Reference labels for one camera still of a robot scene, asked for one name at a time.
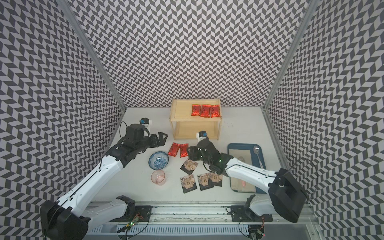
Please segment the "light wooden two-tier shelf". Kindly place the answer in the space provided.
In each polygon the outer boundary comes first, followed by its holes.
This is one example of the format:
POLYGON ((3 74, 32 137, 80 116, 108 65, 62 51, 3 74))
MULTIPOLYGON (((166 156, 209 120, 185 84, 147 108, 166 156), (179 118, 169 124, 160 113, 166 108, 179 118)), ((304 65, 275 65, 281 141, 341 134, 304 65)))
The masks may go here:
POLYGON ((220 107, 221 101, 219 99, 173 100, 170 111, 170 124, 174 139, 195 139, 198 132, 205 131, 210 139, 218 140, 221 134, 222 117, 203 118, 192 116, 193 105, 218 105, 220 107))

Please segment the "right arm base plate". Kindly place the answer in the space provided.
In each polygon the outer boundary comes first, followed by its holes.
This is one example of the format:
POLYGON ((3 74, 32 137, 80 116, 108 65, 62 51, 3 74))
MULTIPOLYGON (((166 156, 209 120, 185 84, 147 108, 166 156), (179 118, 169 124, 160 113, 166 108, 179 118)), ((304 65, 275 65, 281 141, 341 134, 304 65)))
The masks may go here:
POLYGON ((252 210, 249 208, 246 208, 245 206, 230 206, 229 207, 229 214, 231 215, 232 222, 239 223, 239 222, 257 222, 257 223, 268 223, 273 221, 272 215, 263 215, 258 216, 256 215, 252 210))

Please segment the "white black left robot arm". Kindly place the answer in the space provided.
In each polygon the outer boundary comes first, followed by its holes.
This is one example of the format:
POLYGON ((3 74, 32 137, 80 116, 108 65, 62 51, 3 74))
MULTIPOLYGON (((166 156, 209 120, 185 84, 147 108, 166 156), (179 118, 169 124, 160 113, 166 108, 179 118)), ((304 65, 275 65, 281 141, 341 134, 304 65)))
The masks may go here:
POLYGON ((168 135, 151 134, 151 120, 143 118, 126 127, 126 135, 112 146, 100 163, 72 190, 40 207, 42 232, 51 240, 82 240, 94 228, 119 218, 134 218, 136 202, 126 196, 86 212, 96 194, 137 155, 162 147, 168 135))

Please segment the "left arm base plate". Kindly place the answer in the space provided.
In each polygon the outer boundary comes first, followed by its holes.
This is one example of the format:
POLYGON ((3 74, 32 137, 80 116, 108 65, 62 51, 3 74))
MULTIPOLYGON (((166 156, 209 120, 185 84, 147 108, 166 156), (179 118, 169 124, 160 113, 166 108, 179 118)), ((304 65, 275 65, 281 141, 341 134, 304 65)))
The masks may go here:
POLYGON ((152 208, 152 206, 135 206, 134 210, 130 210, 130 212, 127 210, 124 216, 110 220, 110 222, 131 223, 134 218, 138 218, 139 223, 147 223, 152 215, 152 208))

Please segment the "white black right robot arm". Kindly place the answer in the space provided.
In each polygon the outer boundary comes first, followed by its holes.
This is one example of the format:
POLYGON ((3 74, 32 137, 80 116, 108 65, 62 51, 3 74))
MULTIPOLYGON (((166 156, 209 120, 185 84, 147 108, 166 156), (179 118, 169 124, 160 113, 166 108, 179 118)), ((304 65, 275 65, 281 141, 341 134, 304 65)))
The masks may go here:
POLYGON ((218 175, 245 181, 266 193, 266 197, 251 197, 246 206, 256 216, 279 214, 291 223, 297 223, 308 195, 290 171, 261 169, 239 159, 220 153, 208 138, 200 138, 197 146, 188 147, 191 160, 208 164, 218 175))

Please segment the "red tea bag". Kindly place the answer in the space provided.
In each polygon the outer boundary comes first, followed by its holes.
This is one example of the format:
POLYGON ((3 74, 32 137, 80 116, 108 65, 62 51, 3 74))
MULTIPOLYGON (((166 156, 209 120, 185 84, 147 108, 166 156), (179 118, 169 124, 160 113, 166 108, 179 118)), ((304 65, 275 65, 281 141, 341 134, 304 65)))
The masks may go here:
POLYGON ((168 155, 171 157, 175 157, 180 149, 180 144, 172 143, 170 150, 168 151, 168 155))
POLYGON ((192 105, 191 116, 200 116, 201 115, 201 105, 192 105))
POLYGON ((184 158, 188 156, 189 144, 180 144, 180 157, 184 158))
POLYGON ((220 118, 221 117, 220 105, 211 105, 210 113, 211 113, 211 118, 220 118))
POLYGON ((211 105, 201 105, 200 117, 210 118, 211 117, 211 105))

